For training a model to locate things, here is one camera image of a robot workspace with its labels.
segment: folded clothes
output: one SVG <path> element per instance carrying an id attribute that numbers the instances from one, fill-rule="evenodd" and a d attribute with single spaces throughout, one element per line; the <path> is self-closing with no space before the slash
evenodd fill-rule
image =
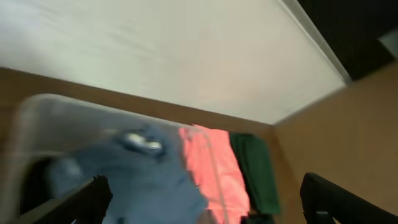
<path id="1" fill-rule="evenodd" d="M 57 159 L 48 169 L 61 197 L 94 175 L 113 193 L 103 223 L 195 223 L 207 201 L 180 162 L 180 152 L 157 129 L 144 126 Z"/>
<path id="2" fill-rule="evenodd" d="M 187 169 L 201 193 L 209 199 L 208 209 L 217 222 L 226 223 L 225 205 L 229 223 L 238 224 L 248 215 L 250 204 L 242 173 L 229 145 L 228 132 L 196 127 L 202 131 L 180 129 Z"/>
<path id="3" fill-rule="evenodd" d="M 252 208 L 260 214 L 280 212 L 268 148 L 252 134 L 229 133 L 229 141 L 244 177 Z"/>

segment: plastic storage container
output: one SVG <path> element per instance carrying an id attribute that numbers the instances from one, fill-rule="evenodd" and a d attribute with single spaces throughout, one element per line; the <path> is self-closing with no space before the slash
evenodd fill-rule
<path id="1" fill-rule="evenodd" d="M 64 96 L 44 94 L 25 100 L 16 116 L 10 144 L 2 163 L 6 170 L 6 178 L 3 179 L 1 189 L 0 223 L 8 222 L 17 216 L 22 181 L 31 163 L 41 157 L 61 156 L 118 130 L 134 129 L 143 124 L 157 126 L 169 134 L 171 141 L 180 144 L 180 148 L 182 145 L 181 139 L 178 139 L 179 128 L 205 134 L 193 126 Z M 208 165 L 215 168 L 214 164 L 204 164 Z M 219 201 L 223 205 L 220 191 L 218 198 L 208 200 Z M 228 223 L 225 206 L 223 210 L 224 223 Z"/>

